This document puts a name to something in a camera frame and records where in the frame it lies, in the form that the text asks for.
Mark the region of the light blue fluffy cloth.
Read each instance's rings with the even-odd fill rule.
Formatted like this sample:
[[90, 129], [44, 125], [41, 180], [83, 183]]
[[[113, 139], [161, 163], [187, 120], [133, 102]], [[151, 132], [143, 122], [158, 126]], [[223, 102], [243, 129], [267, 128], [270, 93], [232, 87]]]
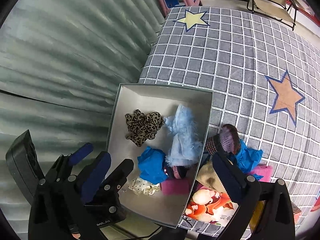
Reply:
[[176, 113], [164, 117], [164, 125], [172, 135], [172, 146], [165, 158], [170, 167], [189, 167], [199, 162], [202, 142], [199, 141], [197, 124], [189, 107], [180, 104]]

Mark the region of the dark knitted sock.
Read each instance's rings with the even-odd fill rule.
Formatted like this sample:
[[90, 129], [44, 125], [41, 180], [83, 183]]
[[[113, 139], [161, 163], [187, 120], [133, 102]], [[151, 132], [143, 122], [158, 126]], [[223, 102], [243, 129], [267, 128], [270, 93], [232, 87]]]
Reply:
[[219, 151], [236, 155], [240, 148], [238, 130], [231, 124], [224, 124], [220, 133], [208, 138], [205, 145], [205, 149], [211, 155]]

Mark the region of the pink black sock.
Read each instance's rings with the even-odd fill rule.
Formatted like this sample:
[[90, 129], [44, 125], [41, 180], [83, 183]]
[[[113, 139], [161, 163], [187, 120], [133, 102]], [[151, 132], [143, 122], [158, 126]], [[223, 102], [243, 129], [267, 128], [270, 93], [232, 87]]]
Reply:
[[164, 166], [164, 173], [168, 176], [169, 179], [184, 179], [187, 177], [187, 174], [191, 168], [184, 166], [173, 166], [168, 165]]

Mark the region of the green curtain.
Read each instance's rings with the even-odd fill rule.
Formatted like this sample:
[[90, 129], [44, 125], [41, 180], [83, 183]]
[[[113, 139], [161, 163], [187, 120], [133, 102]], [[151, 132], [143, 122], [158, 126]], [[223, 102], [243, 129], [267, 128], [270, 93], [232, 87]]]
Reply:
[[47, 171], [62, 154], [106, 146], [120, 83], [135, 83], [163, 16], [156, 0], [18, 0], [1, 26], [1, 210], [20, 239], [30, 204], [7, 150], [29, 131]]

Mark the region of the white grey storage box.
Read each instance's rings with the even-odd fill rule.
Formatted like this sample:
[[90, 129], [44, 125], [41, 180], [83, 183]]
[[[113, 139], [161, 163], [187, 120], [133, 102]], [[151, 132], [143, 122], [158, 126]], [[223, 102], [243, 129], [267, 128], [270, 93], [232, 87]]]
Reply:
[[122, 206], [176, 227], [199, 170], [212, 92], [181, 86], [119, 86], [108, 135], [111, 167], [134, 163], [119, 193]]

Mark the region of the leopard print scrunchie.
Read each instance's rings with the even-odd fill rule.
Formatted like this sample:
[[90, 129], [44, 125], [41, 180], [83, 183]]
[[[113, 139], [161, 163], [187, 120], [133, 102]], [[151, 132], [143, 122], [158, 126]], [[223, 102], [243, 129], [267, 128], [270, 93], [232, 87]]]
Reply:
[[139, 109], [134, 110], [132, 114], [125, 114], [125, 120], [129, 132], [125, 138], [138, 147], [147, 140], [155, 139], [163, 125], [163, 117], [159, 112], [144, 114]]

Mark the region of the beige folding chair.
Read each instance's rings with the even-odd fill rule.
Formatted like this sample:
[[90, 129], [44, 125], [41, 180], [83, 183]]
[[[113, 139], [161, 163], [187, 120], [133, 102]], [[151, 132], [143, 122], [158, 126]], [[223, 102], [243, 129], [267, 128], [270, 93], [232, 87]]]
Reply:
[[247, 9], [295, 29], [298, 7], [294, 0], [247, 0]]

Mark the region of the pink sponge block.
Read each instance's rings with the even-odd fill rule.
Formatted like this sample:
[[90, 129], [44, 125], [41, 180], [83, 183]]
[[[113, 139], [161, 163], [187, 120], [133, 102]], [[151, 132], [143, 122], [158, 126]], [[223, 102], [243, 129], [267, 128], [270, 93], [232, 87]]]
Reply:
[[187, 178], [167, 179], [161, 183], [161, 191], [166, 196], [189, 194], [190, 183]]
[[254, 176], [258, 181], [270, 182], [273, 173], [273, 167], [271, 165], [257, 165], [248, 175]]

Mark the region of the orange white tissue pack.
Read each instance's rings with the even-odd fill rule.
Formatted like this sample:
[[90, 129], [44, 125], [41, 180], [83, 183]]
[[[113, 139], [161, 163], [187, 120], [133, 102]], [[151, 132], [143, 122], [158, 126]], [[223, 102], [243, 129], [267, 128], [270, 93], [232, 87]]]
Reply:
[[201, 222], [226, 226], [238, 207], [227, 193], [201, 188], [191, 197], [184, 215]]

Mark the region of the beige cloth pouch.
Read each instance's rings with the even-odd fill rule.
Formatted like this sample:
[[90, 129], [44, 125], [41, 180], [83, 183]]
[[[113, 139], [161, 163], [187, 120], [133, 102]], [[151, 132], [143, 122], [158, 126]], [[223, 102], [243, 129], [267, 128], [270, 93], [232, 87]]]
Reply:
[[210, 190], [214, 190], [219, 193], [226, 193], [220, 178], [213, 168], [211, 160], [200, 168], [196, 176], [196, 180]]

